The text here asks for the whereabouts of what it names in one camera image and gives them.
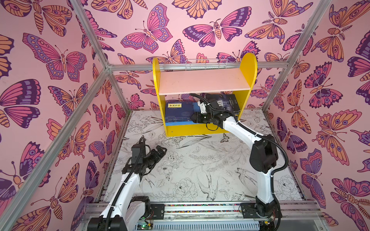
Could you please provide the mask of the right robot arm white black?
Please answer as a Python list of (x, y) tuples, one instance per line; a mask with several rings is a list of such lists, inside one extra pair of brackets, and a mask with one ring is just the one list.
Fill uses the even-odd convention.
[(274, 175), (288, 167), (289, 158), (284, 149), (272, 135), (263, 135), (244, 125), (233, 111), (216, 108), (200, 95), (191, 93), (190, 96), (200, 101), (200, 112), (191, 117), (194, 123), (216, 125), (249, 146), (250, 165), (257, 171), (256, 213), (262, 218), (272, 215), (281, 218), (280, 203), (274, 190)]

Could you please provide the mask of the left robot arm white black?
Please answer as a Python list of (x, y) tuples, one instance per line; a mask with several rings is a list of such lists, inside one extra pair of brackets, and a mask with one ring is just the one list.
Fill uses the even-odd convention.
[(134, 194), (142, 178), (165, 157), (167, 148), (158, 145), (151, 149), (141, 137), (131, 150), (118, 189), (100, 216), (90, 219), (88, 231), (133, 231), (141, 218), (148, 219), (153, 214), (148, 196)]

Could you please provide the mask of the black wolf eye book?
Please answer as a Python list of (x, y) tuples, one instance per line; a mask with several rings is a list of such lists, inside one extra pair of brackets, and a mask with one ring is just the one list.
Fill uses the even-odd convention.
[(234, 94), (205, 94), (204, 98), (215, 109), (231, 111), (236, 115), (240, 112), (240, 107)]

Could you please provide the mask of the navy book yellow label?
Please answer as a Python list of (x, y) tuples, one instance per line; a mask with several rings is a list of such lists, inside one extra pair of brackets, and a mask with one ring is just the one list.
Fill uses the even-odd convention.
[(166, 126), (184, 126), (184, 125), (194, 125), (194, 123), (191, 121), (166, 123)]

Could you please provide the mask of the navy book underneath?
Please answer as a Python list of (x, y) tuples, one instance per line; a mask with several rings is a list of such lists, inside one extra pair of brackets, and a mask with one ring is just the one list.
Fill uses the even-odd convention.
[(191, 120), (166, 120), (165, 123), (171, 123), (171, 122), (186, 122), (186, 121), (191, 121)]

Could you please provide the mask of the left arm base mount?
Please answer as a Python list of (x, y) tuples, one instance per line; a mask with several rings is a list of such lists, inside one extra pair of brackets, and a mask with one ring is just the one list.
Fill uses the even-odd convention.
[(165, 204), (151, 204), (150, 206), (145, 205), (145, 213), (140, 219), (142, 221), (149, 219), (163, 220), (164, 212)]

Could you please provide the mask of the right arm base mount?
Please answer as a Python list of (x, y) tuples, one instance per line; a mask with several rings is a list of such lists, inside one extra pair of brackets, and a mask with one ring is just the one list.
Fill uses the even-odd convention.
[(269, 222), (278, 218), (282, 218), (282, 213), (278, 209), (275, 202), (268, 204), (259, 204), (255, 202), (241, 203), (239, 206), (239, 212), (243, 218), (253, 218), (268, 220)]

